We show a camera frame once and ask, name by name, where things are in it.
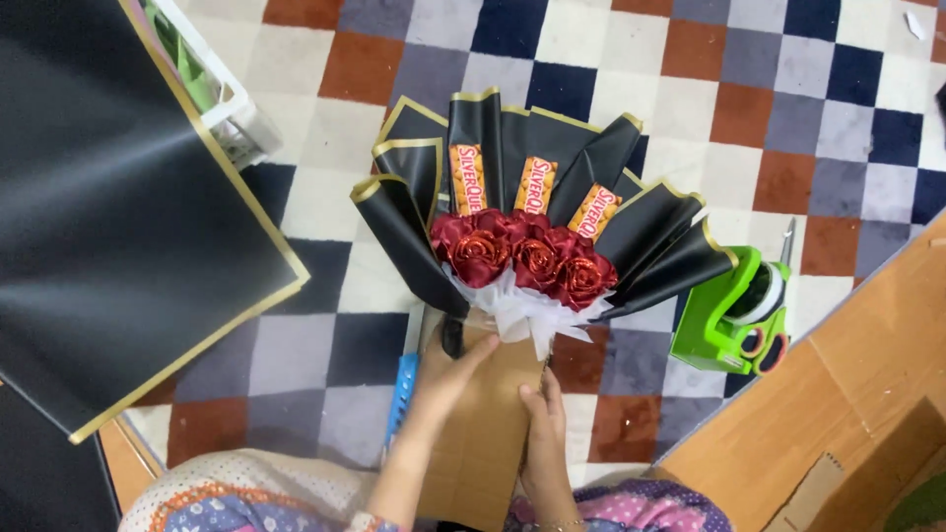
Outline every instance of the cardboard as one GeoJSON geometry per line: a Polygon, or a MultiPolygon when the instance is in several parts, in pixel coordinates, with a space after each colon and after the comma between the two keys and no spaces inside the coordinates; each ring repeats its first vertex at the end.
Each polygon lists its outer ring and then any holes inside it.
{"type": "MultiPolygon", "coordinates": [[[[464,345],[489,331],[464,328],[464,345]]],[[[417,515],[499,532],[516,486],[529,417],[518,387],[538,388],[544,362],[532,338],[500,344],[477,368],[434,446],[417,515]]]]}
{"type": "Polygon", "coordinates": [[[758,531],[829,452],[845,475],[810,508],[808,530],[882,522],[946,447],[946,246],[931,245],[942,238],[939,217],[655,476],[705,493],[740,532],[758,531]]]}

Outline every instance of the checkered rug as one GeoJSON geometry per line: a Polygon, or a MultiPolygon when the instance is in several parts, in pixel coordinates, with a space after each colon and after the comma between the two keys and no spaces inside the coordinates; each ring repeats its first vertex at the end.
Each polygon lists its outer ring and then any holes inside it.
{"type": "MultiPolygon", "coordinates": [[[[244,175],[312,280],[130,409],[168,466],[244,446],[377,465],[414,298],[348,193],[400,95],[446,114],[498,84],[599,126],[638,116],[632,170],[701,192],[721,243],[776,259],[796,217],[796,338],[946,204],[944,0],[179,2],[286,139],[244,175]]],[[[678,303],[556,344],[576,484],[723,404],[725,375],[667,356],[678,303]]]]}

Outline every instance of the white tulle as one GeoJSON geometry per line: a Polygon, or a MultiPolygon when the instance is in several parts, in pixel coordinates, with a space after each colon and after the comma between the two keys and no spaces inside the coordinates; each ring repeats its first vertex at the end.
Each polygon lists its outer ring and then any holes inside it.
{"type": "Polygon", "coordinates": [[[613,307],[604,301],[612,291],[604,293],[587,308],[576,312],[537,290],[517,287],[516,273],[512,268],[503,272],[492,284],[482,288],[470,288],[453,274],[449,264],[443,264],[442,267],[450,282],[471,306],[496,319],[497,332],[503,342],[521,342],[532,336],[535,356],[540,361],[549,356],[555,333],[590,343],[591,337],[579,327],[587,325],[602,312],[613,307]]]}

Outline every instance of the white plastic crate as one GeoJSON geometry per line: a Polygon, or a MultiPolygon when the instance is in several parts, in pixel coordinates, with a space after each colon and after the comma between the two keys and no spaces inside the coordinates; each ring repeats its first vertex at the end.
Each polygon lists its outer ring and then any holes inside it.
{"type": "Polygon", "coordinates": [[[243,85],[210,49],[210,45],[173,0],[151,2],[177,28],[204,71],[209,72],[219,83],[219,102],[201,115],[201,121],[226,151],[236,169],[258,164],[282,148],[283,141],[275,125],[256,107],[243,85]]]}

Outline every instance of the patterned sleeve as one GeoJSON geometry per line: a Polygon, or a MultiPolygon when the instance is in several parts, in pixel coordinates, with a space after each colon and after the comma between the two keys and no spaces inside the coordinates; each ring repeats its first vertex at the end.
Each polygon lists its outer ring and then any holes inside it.
{"type": "Polygon", "coordinates": [[[399,532],[400,527],[368,512],[358,512],[345,532],[399,532]]]}

